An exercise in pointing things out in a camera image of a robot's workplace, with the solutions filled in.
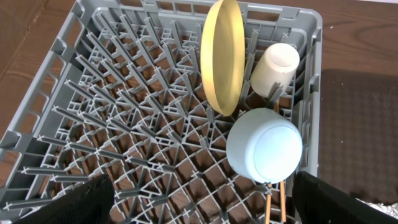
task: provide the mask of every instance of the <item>brown wood grain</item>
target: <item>brown wood grain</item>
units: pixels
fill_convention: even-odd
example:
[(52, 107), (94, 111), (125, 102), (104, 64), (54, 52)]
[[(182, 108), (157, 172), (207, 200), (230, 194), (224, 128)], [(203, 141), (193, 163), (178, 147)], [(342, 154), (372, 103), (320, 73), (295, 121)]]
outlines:
[[(14, 54), (6, 72), (0, 76), (0, 103), (2, 105), (0, 107), (0, 136), (4, 134), (14, 116), (74, 2), (74, 0), (48, 0), (42, 13), (29, 29), (29, 35)], [(323, 18), (323, 70), (340, 68), (398, 76), (398, 44), (396, 44), (398, 4), (354, 0), (253, 0), (252, 2), (304, 7), (318, 11)], [(8, 21), (15, 15), (4, 13), (0, 6), (0, 24), (5, 29), (15, 27), (17, 33), (14, 36), (20, 38), (23, 37), (25, 31), (24, 29), (17, 30), (17, 28), (23, 28), (21, 24), (29, 22), (29, 19), (33, 17), (30, 11), (20, 11), (19, 8), (13, 10), (18, 14), (26, 15), (26, 18), (15, 24), (5, 24), (4, 21)], [(9, 44), (12, 37), (0, 34), (0, 49), (15, 51), (18, 46)], [(15, 159), (16, 155), (8, 155), (6, 160), (0, 163), (0, 170), (9, 170)], [(7, 172), (1, 172), (0, 186), (6, 180)]]

